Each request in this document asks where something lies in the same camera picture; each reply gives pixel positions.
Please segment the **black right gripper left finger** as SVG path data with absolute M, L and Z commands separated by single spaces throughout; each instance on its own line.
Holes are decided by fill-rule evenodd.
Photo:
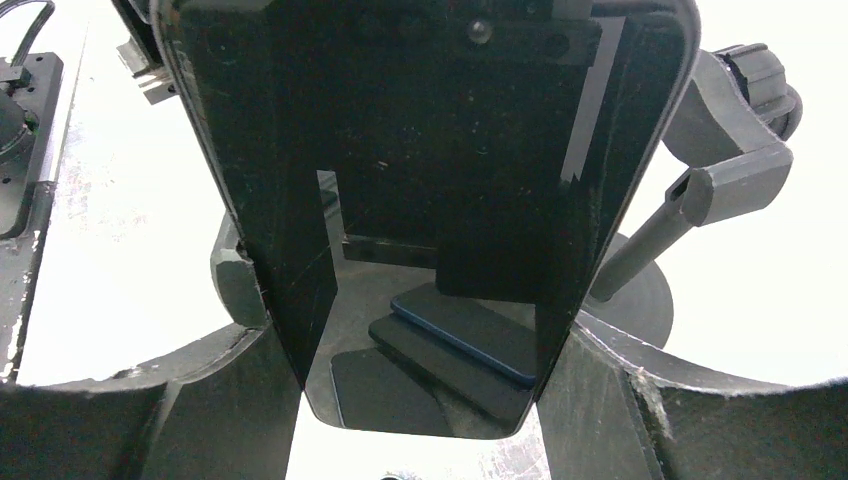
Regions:
M 282 479 L 301 388 L 272 328 L 226 326 L 104 381 L 1 388 L 5 479 Z

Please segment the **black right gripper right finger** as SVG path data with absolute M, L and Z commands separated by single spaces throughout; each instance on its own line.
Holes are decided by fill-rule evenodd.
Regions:
M 595 317 L 547 320 L 536 399 L 555 479 L 843 479 L 847 383 L 711 370 Z

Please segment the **black phone light blue edge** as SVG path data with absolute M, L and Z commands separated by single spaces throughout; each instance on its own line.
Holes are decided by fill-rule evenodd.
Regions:
M 700 40 L 691 1 L 154 1 L 295 378 L 498 438 L 549 378 Z

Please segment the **black front phone stand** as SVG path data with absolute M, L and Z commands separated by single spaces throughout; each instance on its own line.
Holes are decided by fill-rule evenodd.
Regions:
M 212 256 L 243 325 L 274 318 L 312 354 L 337 284 L 318 230 L 318 170 L 336 174 L 350 259 L 436 271 L 394 314 L 518 375 L 533 330 L 485 308 L 571 304 L 586 289 L 641 163 L 662 139 L 687 170 L 667 196 L 685 226 L 767 206 L 800 101 L 762 45 L 683 51 L 496 42 L 323 42 L 220 56 L 198 113 L 238 245 Z

